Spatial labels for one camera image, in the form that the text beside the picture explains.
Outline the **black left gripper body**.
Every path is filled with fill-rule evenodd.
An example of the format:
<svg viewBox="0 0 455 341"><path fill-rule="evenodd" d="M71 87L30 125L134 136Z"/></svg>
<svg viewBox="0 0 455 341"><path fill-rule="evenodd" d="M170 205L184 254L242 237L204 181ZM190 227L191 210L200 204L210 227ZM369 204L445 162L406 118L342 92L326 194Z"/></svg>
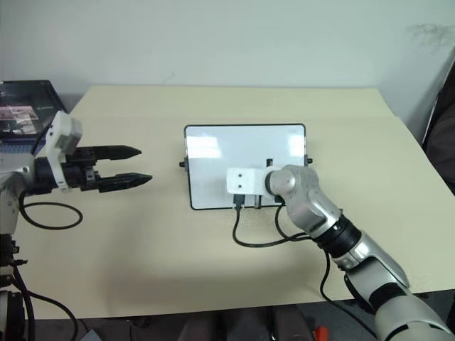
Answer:
<svg viewBox="0 0 455 341"><path fill-rule="evenodd" d="M78 147L73 154L65 154L64 175L70 188L81 191L97 190L100 176L95 170L100 148Z"/></svg>

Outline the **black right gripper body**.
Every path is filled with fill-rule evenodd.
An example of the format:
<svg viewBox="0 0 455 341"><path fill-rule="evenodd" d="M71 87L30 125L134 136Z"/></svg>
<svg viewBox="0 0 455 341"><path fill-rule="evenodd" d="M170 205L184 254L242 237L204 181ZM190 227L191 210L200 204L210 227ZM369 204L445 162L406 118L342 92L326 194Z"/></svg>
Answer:
<svg viewBox="0 0 455 341"><path fill-rule="evenodd" d="M266 177L273 171L274 160L272 158L268 158L266 160L266 167L265 168L258 168L255 170L253 181L254 181L254 208L261 209L262 208L262 198L264 196L268 196L269 193L266 189Z"/></svg>

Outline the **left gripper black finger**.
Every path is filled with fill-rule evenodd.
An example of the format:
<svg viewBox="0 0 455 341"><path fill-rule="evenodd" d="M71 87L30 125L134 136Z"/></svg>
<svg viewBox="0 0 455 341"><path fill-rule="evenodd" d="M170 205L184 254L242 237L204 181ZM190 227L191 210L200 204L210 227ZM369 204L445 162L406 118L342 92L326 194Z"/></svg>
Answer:
<svg viewBox="0 0 455 341"><path fill-rule="evenodd" d="M141 154L137 148L125 145L95 146L93 148L97 160L125 160Z"/></svg>
<svg viewBox="0 0 455 341"><path fill-rule="evenodd" d="M152 175L141 173L124 173L112 177L100 178L98 181L98 191L100 193L108 193L127 190L143 185L152 178Z"/></svg>

